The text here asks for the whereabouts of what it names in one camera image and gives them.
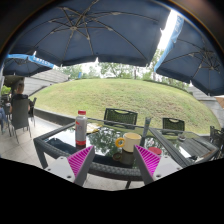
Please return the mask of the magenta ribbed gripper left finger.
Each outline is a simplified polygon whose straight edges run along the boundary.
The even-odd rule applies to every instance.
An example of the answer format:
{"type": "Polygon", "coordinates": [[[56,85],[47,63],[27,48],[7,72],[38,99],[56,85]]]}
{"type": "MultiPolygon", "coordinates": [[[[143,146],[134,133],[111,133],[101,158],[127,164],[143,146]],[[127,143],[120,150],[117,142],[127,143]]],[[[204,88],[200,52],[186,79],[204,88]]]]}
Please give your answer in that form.
{"type": "Polygon", "coordinates": [[[76,185],[82,186],[86,180],[94,156],[95,147],[91,145],[68,157],[58,157],[46,170],[76,185]]]}

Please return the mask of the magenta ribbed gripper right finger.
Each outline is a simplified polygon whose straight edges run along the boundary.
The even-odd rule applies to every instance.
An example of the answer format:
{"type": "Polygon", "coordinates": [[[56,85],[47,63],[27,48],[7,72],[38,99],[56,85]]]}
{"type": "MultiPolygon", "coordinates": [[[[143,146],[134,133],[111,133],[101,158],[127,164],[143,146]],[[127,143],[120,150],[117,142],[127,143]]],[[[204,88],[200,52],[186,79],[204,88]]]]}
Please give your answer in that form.
{"type": "Polygon", "coordinates": [[[138,145],[134,146],[133,154],[145,185],[182,169],[171,157],[159,156],[138,145]]]}

